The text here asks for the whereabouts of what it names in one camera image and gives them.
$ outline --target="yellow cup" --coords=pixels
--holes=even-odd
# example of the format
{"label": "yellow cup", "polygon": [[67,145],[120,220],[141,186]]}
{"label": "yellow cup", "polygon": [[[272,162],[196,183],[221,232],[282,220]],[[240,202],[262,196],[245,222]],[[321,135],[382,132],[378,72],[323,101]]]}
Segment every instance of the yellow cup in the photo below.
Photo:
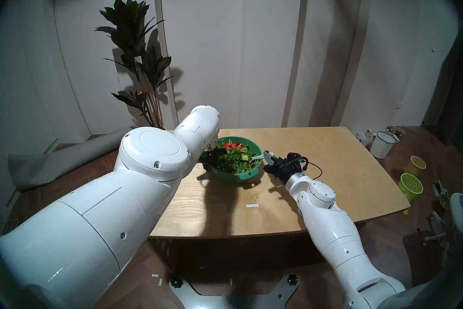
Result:
{"label": "yellow cup", "polygon": [[422,170],[426,169],[426,163],[420,157],[411,156],[410,162],[408,162],[405,168],[405,173],[418,177]]}

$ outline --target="green basket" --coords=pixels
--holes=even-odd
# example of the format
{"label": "green basket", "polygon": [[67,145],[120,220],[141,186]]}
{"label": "green basket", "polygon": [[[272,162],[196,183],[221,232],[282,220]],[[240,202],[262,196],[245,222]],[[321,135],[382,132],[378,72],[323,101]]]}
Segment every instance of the green basket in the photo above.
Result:
{"label": "green basket", "polygon": [[399,188],[409,202],[418,194],[423,193],[423,185],[417,177],[410,173],[404,173],[400,176]]}
{"label": "green basket", "polygon": [[[242,145],[248,144],[249,150],[252,153],[256,153],[256,156],[259,156],[262,154],[262,150],[257,144],[255,144],[250,139],[247,139],[244,137],[233,137],[233,136],[222,137],[222,138],[219,138],[218,141],[223,142],[223,141],[228,141],[230,139],[234,143],[241,142]],[[244,173],[226,173],[226,172],[222,172],[220,169],[212,167],[212,175],[216,177],[217,179],[224,181],[224,182],[240,183],[242,181],[246,181],[248,179],[251,179],[252,177],[257,176],[259,174],[259,167],[261,164],[262,164],[262,160],[259,161],[259,164],[256,167]]]}

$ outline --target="white bucket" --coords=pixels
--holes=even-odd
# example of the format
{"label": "white bucket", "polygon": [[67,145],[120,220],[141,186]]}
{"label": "white bucket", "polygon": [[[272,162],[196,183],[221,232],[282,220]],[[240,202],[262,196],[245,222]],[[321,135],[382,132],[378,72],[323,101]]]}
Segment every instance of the white bucket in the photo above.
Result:
{"label": "white bucket", "polygon": [[378,132],[371,145],[370,153],[378,159],[383,159],[389,153],[394,143],[395,138],[391,133]]}

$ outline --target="potted plant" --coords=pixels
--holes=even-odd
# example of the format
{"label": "potted plant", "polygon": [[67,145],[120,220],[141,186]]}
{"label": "potted plant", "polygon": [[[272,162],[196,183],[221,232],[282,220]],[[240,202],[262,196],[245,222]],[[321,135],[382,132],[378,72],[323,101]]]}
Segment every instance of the potted plant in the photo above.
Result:
{"label": "potted plant", "polygon": [[112,95],[127,105],[139,109],[140,116],[144,116],[152,127],[163,128],[158,91],[159,86],[172,77],[164,78],[164,70],[172,59],[162,56],[158,58],[154,47],[148,52],[145,49],[145,35],[158,23],[164,21],[158,21],[148,27],[154,19],[153,17],[145,24],[145,15],[149,7],[150,5],[145,1],[137,3],[127,0],[124,3],[122,0],[116,0],[114,8],[105,7],[105,11],[100,11],[106,20],[116,27],[101,26],[95,31],[106,32],[112,42],[124,52],[121,56],[122,63],[109,58],[105,60],[128,68],[140,84],[140,93],[137,90],[135,93],[118,91],[117,94]]}

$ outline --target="gray panel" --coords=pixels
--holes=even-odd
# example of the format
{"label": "gray panel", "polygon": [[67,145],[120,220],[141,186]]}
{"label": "gray panel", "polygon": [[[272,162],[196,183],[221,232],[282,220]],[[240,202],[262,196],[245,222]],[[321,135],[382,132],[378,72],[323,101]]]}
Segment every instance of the gray panel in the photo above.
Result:
{"label": "gray panel", "polygon": [[[289,278],[292,279],[292,285],[289,284]],[[179,288],[173,286],[175,279],[179,279]],[[188,309],[284,309],[298,286],[297,277],[294,274],[286,274],[269,294],[221,297],[196,293],[185,278],[174,277],[169,282],[170,289]]]}

